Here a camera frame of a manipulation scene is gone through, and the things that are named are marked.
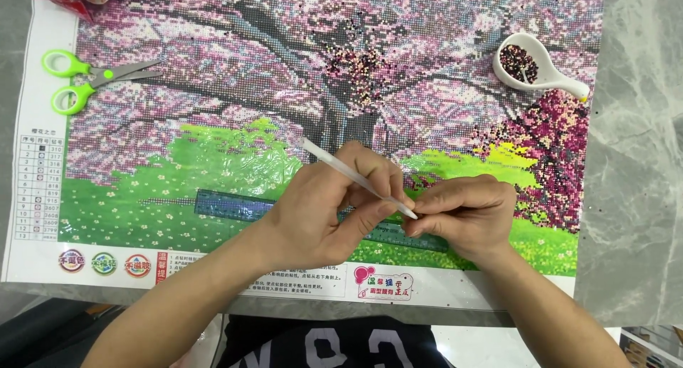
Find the black shirt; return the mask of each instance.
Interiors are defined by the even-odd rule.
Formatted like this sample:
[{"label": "black shirt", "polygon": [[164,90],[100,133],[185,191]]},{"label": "black shirt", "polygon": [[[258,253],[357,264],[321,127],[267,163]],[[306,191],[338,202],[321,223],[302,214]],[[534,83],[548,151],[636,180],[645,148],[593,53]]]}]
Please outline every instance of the black shirt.
[{"label": "black shirt", "polygon": [[430,326],[391,317],[334,321],[229,316],[218,368],[453,368]]}]

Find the gray marble table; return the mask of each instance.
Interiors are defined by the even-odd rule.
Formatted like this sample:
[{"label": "gray marble table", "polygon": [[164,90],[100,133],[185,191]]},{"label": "gray marble table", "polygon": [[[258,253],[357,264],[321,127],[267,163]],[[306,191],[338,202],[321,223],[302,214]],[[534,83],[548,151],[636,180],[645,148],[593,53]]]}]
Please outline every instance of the gray marble table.
[{"label": "gray marble table", "polygon": [[[605,326],[683,323],[683,0],[606,0],[575,297]],[[0,0],[0,244],[30,0]],[[9,283],[8,291],[131,304],[144,291]],[[510,326],[504,312],[238,298],[232,313]]]}]

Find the scissors handle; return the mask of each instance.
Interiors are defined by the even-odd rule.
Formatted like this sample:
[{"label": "scissors handle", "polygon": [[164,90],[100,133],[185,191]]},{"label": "scissors handle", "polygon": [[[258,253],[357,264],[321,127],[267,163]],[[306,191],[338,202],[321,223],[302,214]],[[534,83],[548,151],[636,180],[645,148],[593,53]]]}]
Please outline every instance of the scissors handle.
[{"label": "scissors handle", "polygon": [[[66,58],[69,63],[69,67],[60,70],[56,67],[56,61],[59,58]],[[76,74],[88,75],[90,74],[90,64],[81,62],[73,53],[70,51],[65,51],[62,49],[52,49],[42,56],[40,60],[43,68],[53,76],[57,77],[72,77]]]},{"label": "scissors handle", "polygon": [[[91,87],[90,84],[64,86],[52,95],[52,110],[64,116],[76,114],[83,110],[85,104],[88,103],[88,97],[93,93],[95,93],[95,89]],[[69,96],[71,94],[73,94],[73,97],[75,97],[76,100],[73,105],[68,107],[70,101]]]}]

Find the green scissors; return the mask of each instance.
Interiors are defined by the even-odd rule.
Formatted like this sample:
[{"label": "green scissors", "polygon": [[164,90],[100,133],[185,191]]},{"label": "green scissors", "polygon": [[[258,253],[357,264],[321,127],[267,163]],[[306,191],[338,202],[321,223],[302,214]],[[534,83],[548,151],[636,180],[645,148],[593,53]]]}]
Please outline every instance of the green scissors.
[{"label": "green scissors", "polygon": [[[56,68],[55,61],[60,58],[66,58],[69,62],[69,67],[63,70]],[[93,68],[90,64],[81,62],[73,53],[64,51],[62,49],[53,49],[47,51],[41,59],[42,67],[53,76],[57,77],[72,77],[77,74],[95,75],[95,79],[86,84],[79,86],[67,85],[57,90],[52,95],[52,109],[64,116],[71,116],[83,110],[85,104],[88,103],[88,97],[95,93],[95,88],[108,84],[112,81],[123,81],[132,79],[146,79],[150,77],[161,76],[161,72],[141,72],[141,69],[151,67],[158,64],[158,59],[152,61],[136,62],[134,64],[122,65],[115,68]],[[67,104],[66,98],[73,94],[75,96],[75,103],[70,107],[64,108]]]}]

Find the green logo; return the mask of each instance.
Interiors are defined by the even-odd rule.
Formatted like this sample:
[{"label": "green logo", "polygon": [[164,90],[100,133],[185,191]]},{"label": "green logo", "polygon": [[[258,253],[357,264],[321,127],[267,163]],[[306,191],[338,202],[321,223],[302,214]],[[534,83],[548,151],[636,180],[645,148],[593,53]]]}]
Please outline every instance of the green logo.
[{"label": "green logo", "polygon": [[113,274],[116,270],[116,259],[107,252],[100,252],[92,258],[92,269],[102,276]]}]

